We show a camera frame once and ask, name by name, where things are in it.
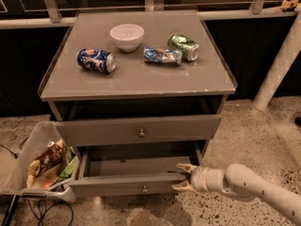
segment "open drawer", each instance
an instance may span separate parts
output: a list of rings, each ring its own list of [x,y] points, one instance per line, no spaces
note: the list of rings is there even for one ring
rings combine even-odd
[[[199,165],[205,141],[85,147],[70,187],[77,197],[172,193],[186,180],[178,163]]]

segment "blue soda can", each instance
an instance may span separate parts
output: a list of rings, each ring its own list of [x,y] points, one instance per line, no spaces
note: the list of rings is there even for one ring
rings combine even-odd
[[[169,63],[181,65],[182,51],[180,49],[156,49],[145,47],[144,61],[158,64]]]
[[[114,54],[104,50],[83,49],[77,54],[77,63],[85,69],[105,74],[116,68]]]

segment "cabinet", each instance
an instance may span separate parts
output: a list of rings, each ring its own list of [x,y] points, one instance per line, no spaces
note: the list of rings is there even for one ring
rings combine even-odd
[[[124,53],[109,37],[117,24],[140,24],[142,44]],[[145,63],[145,46],[167,48],[182,33],[200,44],[199,58],[180,67]],[[109,74],[77,65],[81,49],[116,55]],[[41,83],[55,127],[80,158],[71,188],[78,197],[172,192],[185,180],[177,163],[201,164],[220,112],[236,82],[191,10],[80,13],[57,61]]]

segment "black cable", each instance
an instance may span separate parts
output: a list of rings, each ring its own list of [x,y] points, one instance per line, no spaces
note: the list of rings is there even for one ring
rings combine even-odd
[[[10,222],[12,220],[13,214],[15,213],[19,198],[20,197],[18,195],[14,195],[12,197],[12,199],[10,200],[7,212],[2,220],[1,226],[9,226],[10,225]]]
[[[25,144],[25,142],[28,140],[29,137],[26,137],[24,139],[24,141],[21,142],[21,144],[19,145],[19,149],[22,149],[23,148],[23,144]]]
[[[26,137],[26,138],[21,142],[21,144],[19,145],[19,149],[22,149],[22,148],[23,148],[23,144],[25,144],[25,142],[28,140],[28,138],[29,138],[29,137]],[[7,149],[15,159],[17,159],[17,158],[19,157],[19,155],[20,155],[19,153],[15,153],[15,152],[11,151],[9,148],[5,147],[4,145],[1,145],[1,144],[0,144],[0,147],[3,147],[4,149]]]
[[[15,159],[18,158],[18,156],[19,156],[18,153],[12,152],[9,148],[7,148],[7,147],[5,147],[5,146],[3,146],[3,145],[1,145],[1,144],[0,144],[0,146],[3,147],[4,149],[7,149]]]
[[[48,211],[50,209],[54,208],[55,206],[60,205],[60,204],[68,206],[69,209],[70,209],[70,211],[71,211],[71,220],[70,220],[68,226],[71,226],[72,223],[73,223],[73,210],[72,210],[71,206],[68,203],[66,203],[66,202],[55,202],[53,205],[51,205],[50,207],[47,208],[46,201],[39,201],[38,202],[39,215],[34,211],[34,209],[32,208],[31,203],[30,203],[29,200],[28,200],[28,204],[29,204],[31,212],[33,213],[33,215],[35,216],[35,218],[39,221],[38,222],[38,226],[43,226],[44,225],[43,224],[43,220],[46,217]]]

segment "snack bag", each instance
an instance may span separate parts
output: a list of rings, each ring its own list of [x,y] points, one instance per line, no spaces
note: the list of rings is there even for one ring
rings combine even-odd
[[[59,168],[56,166],[62,162],[63,144],[62,139],[56,143],[50,142],[47,149],[27,167],[27,187],[32,187],[35,179],[44,172],[53,168]]]
[[[74,168],[76,167],[78,163],[78,158],[75,156],[73,160],[70,162],[70,164],[59,174],[57,181],[60,183],[72,176],[72,173],[74,171]]]

